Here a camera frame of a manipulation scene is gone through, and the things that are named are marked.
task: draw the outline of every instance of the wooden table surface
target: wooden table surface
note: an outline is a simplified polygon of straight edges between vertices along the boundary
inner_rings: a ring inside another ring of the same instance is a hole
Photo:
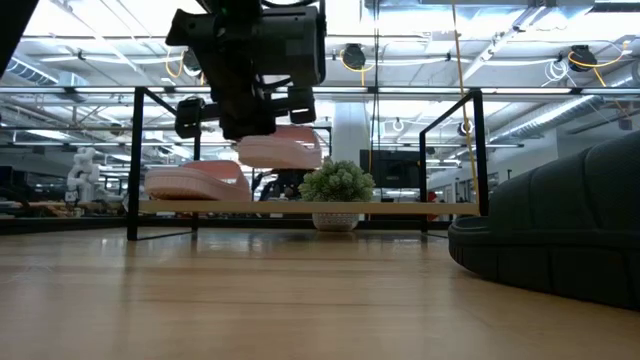
[[[0,359],[640,358],[639,313],[484,281],[419,239],[0,237]]]

